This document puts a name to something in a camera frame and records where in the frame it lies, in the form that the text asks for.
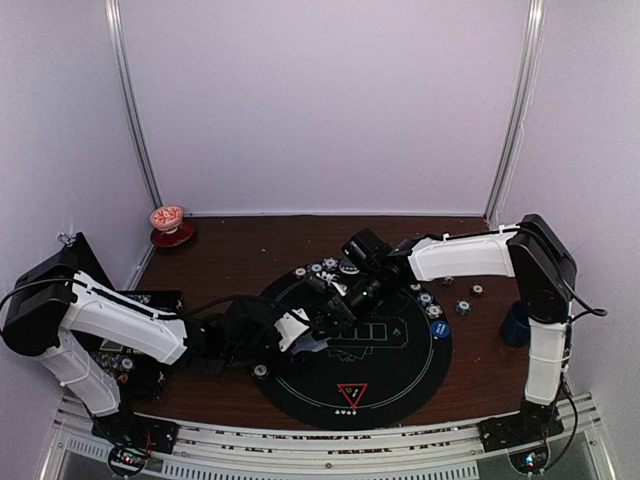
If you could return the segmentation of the red triangle marker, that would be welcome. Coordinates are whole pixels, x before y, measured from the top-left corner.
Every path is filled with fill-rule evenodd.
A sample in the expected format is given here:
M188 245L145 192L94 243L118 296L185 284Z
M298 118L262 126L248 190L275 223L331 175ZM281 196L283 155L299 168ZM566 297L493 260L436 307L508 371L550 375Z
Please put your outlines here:
M368 390L368 383L342 383L337 388L352 409L357 409Z

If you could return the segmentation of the right aluminium frame post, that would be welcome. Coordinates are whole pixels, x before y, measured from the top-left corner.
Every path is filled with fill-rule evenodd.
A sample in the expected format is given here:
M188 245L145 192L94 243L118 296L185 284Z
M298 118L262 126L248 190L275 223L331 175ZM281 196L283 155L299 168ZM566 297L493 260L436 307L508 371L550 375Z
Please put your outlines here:
M544 0L529 2L512 106L498 166L483 214L485 223L490 227L499 224L500 212L504 207L519 157L524 137L525 118L534 92L546 7L547 2Z

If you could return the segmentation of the blue white chip top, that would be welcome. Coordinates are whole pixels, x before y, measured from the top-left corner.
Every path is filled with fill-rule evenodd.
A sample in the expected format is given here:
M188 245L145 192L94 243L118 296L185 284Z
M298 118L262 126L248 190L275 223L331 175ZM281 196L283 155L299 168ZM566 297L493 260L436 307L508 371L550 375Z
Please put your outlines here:
M329 272L334 272L338 269L339 261L334 257L326 257L322 261L323 269Z

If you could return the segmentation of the blue playing card deck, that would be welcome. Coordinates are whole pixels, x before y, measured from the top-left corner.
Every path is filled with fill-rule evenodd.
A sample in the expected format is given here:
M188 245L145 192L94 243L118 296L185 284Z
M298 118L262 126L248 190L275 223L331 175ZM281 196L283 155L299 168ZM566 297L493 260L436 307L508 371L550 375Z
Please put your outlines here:
M311 334L299 337L291 347L291 353L297 355L304 352L318 353L328 347L326 339L315 339Z

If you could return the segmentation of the dark blue mug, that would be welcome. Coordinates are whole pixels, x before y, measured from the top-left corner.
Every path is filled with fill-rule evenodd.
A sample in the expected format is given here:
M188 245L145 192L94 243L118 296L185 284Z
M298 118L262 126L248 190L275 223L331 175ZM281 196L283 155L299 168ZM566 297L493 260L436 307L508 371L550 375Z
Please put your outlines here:
M511 306L501 324L499 334L509 347L525 347L530 343L529 316L521 301Z

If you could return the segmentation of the round black poker mat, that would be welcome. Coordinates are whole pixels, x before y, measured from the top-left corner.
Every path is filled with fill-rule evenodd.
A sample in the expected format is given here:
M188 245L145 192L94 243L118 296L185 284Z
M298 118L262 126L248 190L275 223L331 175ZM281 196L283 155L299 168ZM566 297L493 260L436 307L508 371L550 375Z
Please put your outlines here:
M386 297L354 327L328 340L318 353L304 352L281 365L266 365L261 394L287 416L321 430L392 426L426 405L442 386L453 356L452 333L435 338L434 321L410 285ZM368 383L357 409L337 385Z

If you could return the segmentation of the left aluminium frame post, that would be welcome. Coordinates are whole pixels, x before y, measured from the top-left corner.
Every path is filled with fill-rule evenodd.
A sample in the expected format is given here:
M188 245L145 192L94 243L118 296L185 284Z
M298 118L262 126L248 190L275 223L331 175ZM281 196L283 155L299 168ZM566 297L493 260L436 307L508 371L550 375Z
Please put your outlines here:
M107 28L114 52L120 89L125 106L125 116L129 126L134 152L141 169L143 183L154 208L162 205L161 193L151 164L141 117L135 97L131 68L126 49L125 32L122 24L121 5L117 0L105 1Z

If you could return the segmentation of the green chip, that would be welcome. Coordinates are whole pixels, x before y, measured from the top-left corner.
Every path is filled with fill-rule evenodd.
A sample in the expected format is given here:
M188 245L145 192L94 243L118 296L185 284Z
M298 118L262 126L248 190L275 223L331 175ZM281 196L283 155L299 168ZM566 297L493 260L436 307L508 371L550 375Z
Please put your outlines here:
M310 274L316 275L324 272L323 265L320 263L312 263L308 266L307 271Z
M423 291L418 294L417 301L420 305L427 307L433 303L433 296L430 292Z

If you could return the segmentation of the black poker chip case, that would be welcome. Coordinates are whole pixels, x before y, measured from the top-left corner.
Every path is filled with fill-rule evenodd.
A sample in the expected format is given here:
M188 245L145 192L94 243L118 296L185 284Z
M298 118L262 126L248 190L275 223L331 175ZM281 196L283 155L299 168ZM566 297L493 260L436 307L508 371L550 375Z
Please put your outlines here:
M91 358L73 333L110 340L172 365L187 350L186 326L182 320L171 320L166 313L135 302L84 272L85 266L99 274L104 270L82 233L69 237L62 251L80 257L73 276L74 300L62 317L54 345L38 360L91 413L107 416L117 412L121 403L117 382Z

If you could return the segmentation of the front aluminium rail base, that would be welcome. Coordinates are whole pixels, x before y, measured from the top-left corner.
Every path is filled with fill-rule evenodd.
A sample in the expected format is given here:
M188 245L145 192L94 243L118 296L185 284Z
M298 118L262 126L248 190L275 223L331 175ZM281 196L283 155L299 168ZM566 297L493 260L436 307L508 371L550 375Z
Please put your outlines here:
M132 479L620 479L611 463L596 404L574 400L576 434L544 475L519 472L529 443L489 452L473 420L353 432L275 430L174 420L172 453L154 453ZM111 445L91 434L81 403L65 395L36 479L117 479Z

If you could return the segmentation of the clear acrylic dealer button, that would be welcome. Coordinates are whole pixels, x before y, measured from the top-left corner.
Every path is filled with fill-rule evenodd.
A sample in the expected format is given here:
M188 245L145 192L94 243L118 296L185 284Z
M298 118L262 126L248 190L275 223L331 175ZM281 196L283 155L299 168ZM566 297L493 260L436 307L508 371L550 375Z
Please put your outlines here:
M342 259L339 262L339 270L345 275L357 275L359 273L359 269L349 259Z

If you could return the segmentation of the red patterned bowl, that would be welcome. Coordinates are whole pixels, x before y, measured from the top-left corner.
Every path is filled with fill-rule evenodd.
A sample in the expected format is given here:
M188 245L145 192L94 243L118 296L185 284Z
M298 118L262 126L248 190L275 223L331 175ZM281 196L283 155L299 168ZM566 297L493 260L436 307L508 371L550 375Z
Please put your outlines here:
M165 234L172 234L182 225L184 209L178 205L166 205L159 207L150 215L152 227Z

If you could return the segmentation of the aluminium frame post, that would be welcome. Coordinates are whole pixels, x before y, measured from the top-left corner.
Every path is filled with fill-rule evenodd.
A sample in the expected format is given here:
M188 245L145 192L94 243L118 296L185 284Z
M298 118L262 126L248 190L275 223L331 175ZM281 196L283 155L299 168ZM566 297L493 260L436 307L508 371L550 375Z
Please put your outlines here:
M546 7L547 2L544 0L529 2L512 106L498 166L483 214L485 223L490 227L499 224L500 212L504 207L519 157L524 137L525 118L534 92Z
M126 49L125 32L122 24L121 5L117 0L105 1L107 28L114 52L120 89L125 106L125 116L129 126L134 152L141 169L143 183L154 208L162 205L161 193L151 164L141 117L135 97L131 68Z

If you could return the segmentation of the blue white chip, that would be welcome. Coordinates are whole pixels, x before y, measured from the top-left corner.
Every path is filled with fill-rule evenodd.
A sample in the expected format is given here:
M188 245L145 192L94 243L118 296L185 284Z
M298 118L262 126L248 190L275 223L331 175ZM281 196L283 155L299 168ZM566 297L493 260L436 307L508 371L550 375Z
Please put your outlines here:
M438 304L430 304L425 307L425 313L429 319L436 320L442 317L443 309Z
M326 257L322 261L323 269L329 272L334 272L338 269L339 261L334 257Z

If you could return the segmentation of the red white chip stack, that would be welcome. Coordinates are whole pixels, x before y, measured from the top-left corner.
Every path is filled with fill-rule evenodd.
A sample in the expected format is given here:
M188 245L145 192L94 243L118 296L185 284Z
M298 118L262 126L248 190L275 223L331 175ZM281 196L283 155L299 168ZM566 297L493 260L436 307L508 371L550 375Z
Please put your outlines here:
M482 297L484 295L484 287L481 284L473 284L470 288L471 295L474 297Z

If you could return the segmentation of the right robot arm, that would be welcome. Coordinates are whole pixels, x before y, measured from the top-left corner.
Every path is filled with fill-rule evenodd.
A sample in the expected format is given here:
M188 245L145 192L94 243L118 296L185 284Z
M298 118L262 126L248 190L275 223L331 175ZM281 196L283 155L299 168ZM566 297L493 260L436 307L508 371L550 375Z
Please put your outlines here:
M577 262L538 214L480 233L423 235L391 246L363 228L342 246L360 278L335 287L312 318L321 336L337 336L373 312L404 286L445 278L500 279L512 283L529 335L524 392L516 413L481 427L489 440L530 442L549 435L558 420L556 401L565 394L572 327L583 315L606 316L576 291Z

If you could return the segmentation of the blue round blind button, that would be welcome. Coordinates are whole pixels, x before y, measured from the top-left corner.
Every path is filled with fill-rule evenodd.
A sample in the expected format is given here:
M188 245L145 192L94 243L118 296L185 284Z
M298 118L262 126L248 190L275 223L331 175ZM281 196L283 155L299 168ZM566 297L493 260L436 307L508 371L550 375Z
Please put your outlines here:
M439 339L447 338L451 335L450 325L447 322L440 320L431 323L430 331L435 338Z

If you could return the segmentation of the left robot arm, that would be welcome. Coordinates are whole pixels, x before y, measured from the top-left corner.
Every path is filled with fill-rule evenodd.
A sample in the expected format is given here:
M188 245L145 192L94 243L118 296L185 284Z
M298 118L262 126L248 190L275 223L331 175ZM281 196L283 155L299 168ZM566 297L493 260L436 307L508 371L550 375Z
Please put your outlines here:
M76 339L85 333L173 365L187 355L215 355L250 337L248 327L222 315L170 314L96 281L83 259L61 250L21 275L1 300L1 337L13 352L46 367L123 444L137 442L144 424L124 405L121 388Z

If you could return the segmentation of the green chip top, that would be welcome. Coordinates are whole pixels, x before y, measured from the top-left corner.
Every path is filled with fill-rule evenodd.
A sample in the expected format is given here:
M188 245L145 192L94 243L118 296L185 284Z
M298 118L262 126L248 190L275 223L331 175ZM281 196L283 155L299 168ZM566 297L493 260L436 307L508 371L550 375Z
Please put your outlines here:
M323 265L320 263L312 263L308 266L307 271L310 274L316 275L324 272Z

